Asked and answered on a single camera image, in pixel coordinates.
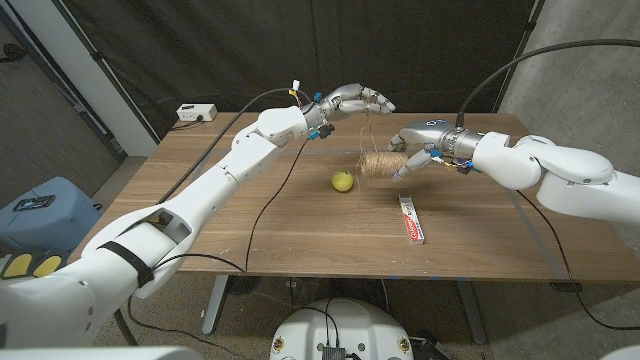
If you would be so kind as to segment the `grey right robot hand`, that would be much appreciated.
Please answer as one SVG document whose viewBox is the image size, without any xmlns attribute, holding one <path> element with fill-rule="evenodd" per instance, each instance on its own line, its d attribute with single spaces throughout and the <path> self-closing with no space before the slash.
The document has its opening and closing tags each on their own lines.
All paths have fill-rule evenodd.
<svg viewBox="0 0 640 360">
<path fill-rule="evenodd" d="M 419 170 L 433 161 L 431 151 L 443 151 L 442 142 L 453 130 L 453 126 L 441 119 L 412 123 L 402 128 L 390 140 L 388 150 L 404 152 L 409 145 L 422 145 L 423 149 L 412 155 L 405 164 L 392 175 L 394 182 L 400 181 L 410 172 Z"/>
</svg>

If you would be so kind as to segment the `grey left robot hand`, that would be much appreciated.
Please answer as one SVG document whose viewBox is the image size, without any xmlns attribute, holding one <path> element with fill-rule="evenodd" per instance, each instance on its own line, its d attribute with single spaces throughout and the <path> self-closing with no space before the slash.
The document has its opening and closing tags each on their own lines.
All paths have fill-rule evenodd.
<svg viewBox="0 0 640 360">
<path fill-rule="evenodd" d="M 343 85 L 318 102 L 302 107 L 302 113 L 310 127 L 342 120 L 353 113 L 386 116 L 395 110 L 396 106 L 388 98 L 359 83 Z"/>
</svg>

